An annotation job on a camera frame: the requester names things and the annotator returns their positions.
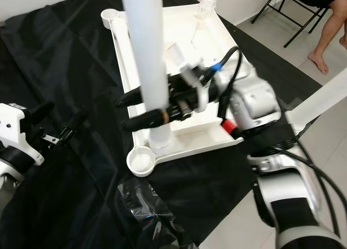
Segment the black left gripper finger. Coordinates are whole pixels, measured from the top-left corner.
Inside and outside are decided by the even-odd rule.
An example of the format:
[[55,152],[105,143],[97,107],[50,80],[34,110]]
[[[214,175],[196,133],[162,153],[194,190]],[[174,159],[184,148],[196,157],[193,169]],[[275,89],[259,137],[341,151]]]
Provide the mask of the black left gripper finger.
[[68,143],[72,137],[80,129],[82,123],[88,117],[87,112],[77,113],[68,123],[62,128],[62,143]]
[[45,119],[54,109],[55,104],[52,101],[45,101],[30,109],[32,119]]

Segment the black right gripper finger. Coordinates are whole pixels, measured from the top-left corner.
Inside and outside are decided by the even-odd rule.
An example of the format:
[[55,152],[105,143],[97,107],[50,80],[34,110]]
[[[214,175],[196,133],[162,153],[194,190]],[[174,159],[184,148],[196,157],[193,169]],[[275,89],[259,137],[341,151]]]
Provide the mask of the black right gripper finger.
[[170,123],[171,118],[166,110],[156,108],[136,117],[128,118],[123,122],[123,129],[129,132],[137,132],[143,129],[151,129]]
[[141,90],[131,90],[124,95],[122,95],[117,102],[115,103],[115,106],[118,108],[126,108],[131,107],[134,105],[139,105],[143,103],[142,98],[142,91]]

